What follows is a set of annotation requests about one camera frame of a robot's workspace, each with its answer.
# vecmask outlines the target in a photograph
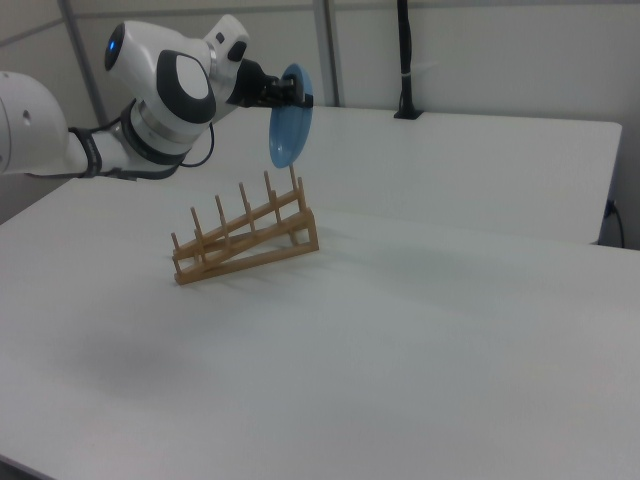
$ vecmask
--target white wall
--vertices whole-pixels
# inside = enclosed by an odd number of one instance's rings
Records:
[[[96,124],[80,68],[52,0],[0,1],[0,70],[30,75],[59,101],[70,125]],[[24,175],[0,177],[0,223],[63,182]]]
[[[411,8],[414,71],[430,66],[414,78],[414,100],[437,112],[622,124],[613,196],[627,243],[640,248],[640,5],[602,3]],[[345,105],[397,109],[395,2],[337,0],[336,26]],[[612,226],[605,241],[617,245]]]

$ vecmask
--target table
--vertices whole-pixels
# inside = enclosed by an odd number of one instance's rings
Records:
[[[314,109],[304,167],[312,205],[421,223],[595,243],[620,141],[604,122]],[[168,185],[211,192],[257,181],[271,164],[270,111],[238,109],[216,124],[212,160]],[[206,133],[195,162],[209,148]]]
[[[210,194],[73,180],[0,226],[3,455],[66,480],[640,473],[637,252],[315,208],[319,252],[179,287],[191,205],[215,226]]]

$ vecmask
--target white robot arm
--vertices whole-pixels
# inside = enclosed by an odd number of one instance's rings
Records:
[[[312,108],[302,79],[265,75],[244,59],[248,42],[231,15],[204,39],[142,22],[120,24],[104,63],[135,100],[112,124],[92,130],[67,131],[44,86],[0,72],[0,173],[166,178],[207,128],[213,142],[213,123],[237,106]]]

